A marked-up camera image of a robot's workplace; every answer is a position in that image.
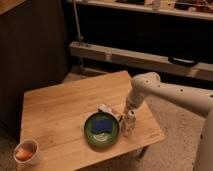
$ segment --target floor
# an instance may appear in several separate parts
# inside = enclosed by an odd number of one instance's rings
[[[105,73],[85,69],[79,74],[79,69],[74,67],[64,81],[85,79]],[[134,151],[81,171],[192,171],[205,119],[156,97],[150,96],[146,102],[163,129],[166,140],[151,145],[142,160],[137,157],[139,151]],[[0,171],[15,170],[16,164],[12,153],[16,144],[0,128]]]

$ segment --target plate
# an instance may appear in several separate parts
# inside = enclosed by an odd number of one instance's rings
[[[93,123],[95,121],[110,120],[112,123],[112,129],[110,132],[102,132],[94,134],[92,131]],[[119,135],[120,126],[116,118],[106,112],[97,112],[91,115],[84,124],[84,135],[92,147],[105,148],[113,145]]]

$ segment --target shelf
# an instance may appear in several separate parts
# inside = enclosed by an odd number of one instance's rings
[[[0,0],[0,15],[20,5],[26,0]]]
[[[171,16],[179,16],[179,17],[187,17],[187,18],[196,18],[196,19],[204,19],[204,20],[213,20],[212,13],[203,13],[203,12],[193,12],[193,11],[184,11],[184,10],[168,10],[168,9],[153,9],[152,7],[148,7],[145,5],[135,5],[135,4],[127,4],[127,3],[118,3],[113,1],[94,1],[94,0],[76,0],[77,4],[83,5],[91,5],[91,6],[99,6],[106,8],[114,8],[121,10],[130,10],[130,11],[138,11],[138,12],[149,12],[156,14],[164,14]]]

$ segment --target table leg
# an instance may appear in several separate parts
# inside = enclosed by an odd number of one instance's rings
[[[141,152],[140,152],[140,154],[138,155],[139,159],[142,159],[142,158],[143,158],[143,156],[145,155],[145,153],[146,153],[148,147],[149,147],[149,146],[146,146],[146,147],[143,147],[143,148],[141,149]]]

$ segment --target cabinet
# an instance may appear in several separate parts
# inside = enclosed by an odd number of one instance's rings
[[[80,46],[69,1],[71,54],[213,81],[213,14],[156,8],[79,0]]]

